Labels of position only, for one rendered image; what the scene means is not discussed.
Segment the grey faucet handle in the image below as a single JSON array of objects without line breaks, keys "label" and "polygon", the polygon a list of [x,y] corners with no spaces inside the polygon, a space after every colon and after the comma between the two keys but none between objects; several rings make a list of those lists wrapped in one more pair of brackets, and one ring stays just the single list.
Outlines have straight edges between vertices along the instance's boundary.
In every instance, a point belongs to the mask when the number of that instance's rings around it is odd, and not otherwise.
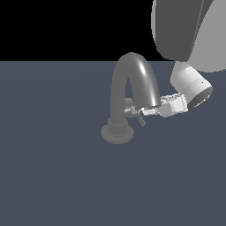
[{"label": "grey faucet handle", "polygon": [[142,127],[146,125],[146,122],[143,119],[143,111],[141,109],[135,109],[135,103],[132,98],[125,99],[125,107],[124,107],[124,116],[127,118],[138,118]]}]

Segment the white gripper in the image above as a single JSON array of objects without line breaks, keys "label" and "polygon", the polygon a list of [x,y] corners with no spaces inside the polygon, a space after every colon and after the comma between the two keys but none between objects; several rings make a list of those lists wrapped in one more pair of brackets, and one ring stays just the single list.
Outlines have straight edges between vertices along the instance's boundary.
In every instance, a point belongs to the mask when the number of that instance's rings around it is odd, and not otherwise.
[{"label": "white gripper", "polygon": [[188,111],[187,102],[183,94],[173,94],[161,97],[162,106],[154,109],[142,108],[139,110],[141,116],[160,115],[171,117]]}]

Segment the grey curved faucet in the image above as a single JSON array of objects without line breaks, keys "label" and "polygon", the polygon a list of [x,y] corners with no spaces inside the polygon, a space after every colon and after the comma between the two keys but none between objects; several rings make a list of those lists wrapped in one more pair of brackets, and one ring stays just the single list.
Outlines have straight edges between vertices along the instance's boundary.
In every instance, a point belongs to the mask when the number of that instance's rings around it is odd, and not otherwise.
[{"label": "grey curved faucet", "polygon": [[112,77],[110,118],[102,127],[102,137],[112,144],[124,144],[134,131],[124,116],[125,99],[132,98],[135,109],[162,106],[157,79],[150,63],[141,55],[128,53],[118,60]]}]

